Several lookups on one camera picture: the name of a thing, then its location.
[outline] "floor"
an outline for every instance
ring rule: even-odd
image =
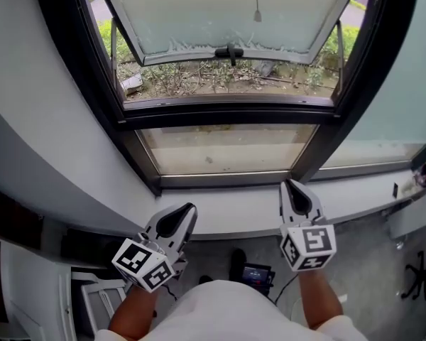
[[[242,248],[248,261],[272,266],[276,272],[270,298],[280,292],[293,277],[280,255],[277,237],[220,242],[192,242],[185,250],[189,265],[180,281],[170,281],[176,296],[197,285],[201,275],[227,279],[229,256],[233,248]],[[423,340],[426,335],[426,301],[423,294],[417,300],[401,300],[413,282],[405,265],[419,267],[417,253],[425,252],[426,227],[412,233],[402,249],[389,239],[385,220],[377,215],[340,224],[337,227],[338,253],[324,270],[332,288],[342,301],[345,314],[351,317],[369,340]],[[161,290],[156,310],[157,325],[168,313],[174,300]],[[304,323],[298,282],[292,283],[279,300],[278,307],[289,319]]]

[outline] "person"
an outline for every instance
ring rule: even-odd
[[[109,329],[100,330],[95,341],[366,341],[343,314],[320,270],[302,271],[298,276],[309,329],[289,321],[265,296],[239,283],[241,271],[242,267],[234,266],[233,255],[229,272],[232,281],[201,277],[200,284],[187,292],[152,331],[159,290],[148,293],[134,286],[117,308]]]

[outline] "window frame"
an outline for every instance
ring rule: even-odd
[[[163,188],[268,185],[287,177],[307,182],[311,178],[343,178],[410,167],[410,161],[404,161],[320,169],[361,118],[389,73],[409,28],[416,0],[369,0],[356,43],[331,99],[212,94],[152,99],[134,103],[129,109],[122,105],[124,93],[114,79],[114,57],[107,55],[88,0],[38,1],[55,46],[80,92],[118,150],[155,195],[160,195]],[[113,20],[127,41],[121,22],[115,16]],[[161,175],[150,150],[134,132],[214,124],[318,127],[291,169],[214,175]]]

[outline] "person's arm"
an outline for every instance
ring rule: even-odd
[[[301,271],[298,277],[303,309],[310,329],[316,330],[333,317],[343,314],[341,303],[321,271]]]
[[[109,330],[128,341],[140,340],[150,330],[157,297],[158,291],[149,293],[133,286],[115,311]]]

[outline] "display screen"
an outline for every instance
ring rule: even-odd
[[[265,283],[268,278],[267,269],[258,269],[250,266],[245,266],[243,270],[243,280],[251,283]]]

